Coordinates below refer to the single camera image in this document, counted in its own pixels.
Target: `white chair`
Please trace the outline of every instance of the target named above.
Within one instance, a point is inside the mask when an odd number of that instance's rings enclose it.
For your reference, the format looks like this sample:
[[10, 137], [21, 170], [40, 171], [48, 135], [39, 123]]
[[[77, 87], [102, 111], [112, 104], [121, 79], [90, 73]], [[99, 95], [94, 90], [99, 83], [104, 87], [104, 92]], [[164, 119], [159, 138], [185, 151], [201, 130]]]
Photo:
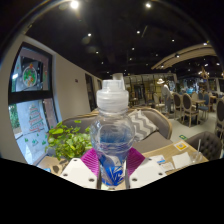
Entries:
[[187, 93], [185, 93], [183, 95], [183, 106], [184, 106], [184, 116], [183, 116], [182, 124], [184, 123], [185, 115], [189, 117], [189, 128], [191, 127], [191, 117], [192, 116], [197, 116], [197, 124], [198, 124], [199, 112], [192, 110], [191, 97]]
[[[193, 100], [198, 100], [198, 94], [197, 94], [196, 92], [193, 92], [192, 95], [191, 95], [191, 98], [192, 98]], [[192, 108], [193, 108], [193, 109], [196, 109], [196, 103], [193, 103], [193, 104], [192, 104]]]
[[183, 96], [179, 95], [178, 93], [173, 93], [174, 99], [174, 119], [176, 118], [176, 112], [180, 112], [180, 118], [182, 117], [182, 112], [184, 111], [183, 108]]
[[162, 108], [165, 107], [165, 104], [159, 102], [159, 96], [156, 93], [153, 94], [153, 98], [156, 108], [158, 108], [159, 111], [162, 112]]

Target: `window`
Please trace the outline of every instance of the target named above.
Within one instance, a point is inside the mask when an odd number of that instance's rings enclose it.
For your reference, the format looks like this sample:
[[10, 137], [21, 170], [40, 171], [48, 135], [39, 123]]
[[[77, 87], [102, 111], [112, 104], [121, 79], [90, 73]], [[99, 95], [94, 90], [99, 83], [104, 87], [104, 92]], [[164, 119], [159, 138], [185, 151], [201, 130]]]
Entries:
[[97, 83], [98, 83], [98, 89], [102, 89], [102, 83], [99, 79], [97, 80]]
[[215, 79], [209, 79], [208, 83], [209, 83], [209, 89], [210, 90], [217, 91], [216, 80]]
[[224, 93], [224, 79], [219, 79], [220, 92]]
[[93, 91], [93, 79], [92, 76], [86, 74], [86, 87], [89, 98], [90, 110], [96, 109], [95, 93]]
[[9, 116], [17, 144], [28, 164], [45, 155], [49, 129], [58, 123], [54, 109], [52, 55], [27, 43], [20, 47], [9, 81]]

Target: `white bottle cap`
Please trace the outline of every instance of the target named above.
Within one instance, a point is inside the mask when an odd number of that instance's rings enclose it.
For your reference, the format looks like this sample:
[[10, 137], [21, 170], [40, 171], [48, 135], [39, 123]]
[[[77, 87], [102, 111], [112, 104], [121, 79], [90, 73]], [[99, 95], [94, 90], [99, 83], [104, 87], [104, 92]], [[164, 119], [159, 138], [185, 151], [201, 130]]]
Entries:
[[107, 112], [119, 112], [128, 108], [129, 92], [123, 89], [123, 80], [104, 80], [97, 91], [97, 106]]

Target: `water bottle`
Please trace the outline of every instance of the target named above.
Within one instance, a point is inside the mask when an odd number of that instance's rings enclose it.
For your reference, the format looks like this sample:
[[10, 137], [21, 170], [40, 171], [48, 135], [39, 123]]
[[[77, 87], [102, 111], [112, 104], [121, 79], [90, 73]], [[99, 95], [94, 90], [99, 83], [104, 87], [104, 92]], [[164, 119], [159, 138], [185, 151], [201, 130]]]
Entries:
[[97, 91], [99, 115], [90, 126], [90, 136], [102, 182], [110, 188], [123, 182], [123, 165], [134, 141], [135, 129], [126, 115], [128, 98], [122, 80], [104, 80], [102, 90]]

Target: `wall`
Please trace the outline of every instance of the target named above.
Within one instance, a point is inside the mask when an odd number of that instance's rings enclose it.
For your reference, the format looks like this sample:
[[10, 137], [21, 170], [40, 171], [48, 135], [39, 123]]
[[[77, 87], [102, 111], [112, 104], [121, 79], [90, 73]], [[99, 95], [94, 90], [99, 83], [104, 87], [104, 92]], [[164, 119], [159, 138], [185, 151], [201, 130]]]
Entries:
[[[8, 50], [0, 68], [0, 157], [26, 163], [14, 138], [8, 111], [9, 77], [16, 53], [23, 41], [41, 48], [53, 56], [53, 94], [59, 121], [89, 113], [90, 107], [85, 84], [85, 73], [89, 73], [45, 45], [22, 34], [19, 35]], [[95, 79], [97, 80], [97, 78], [94, 77], [94, 89], [97, 91], [98, 85]]]

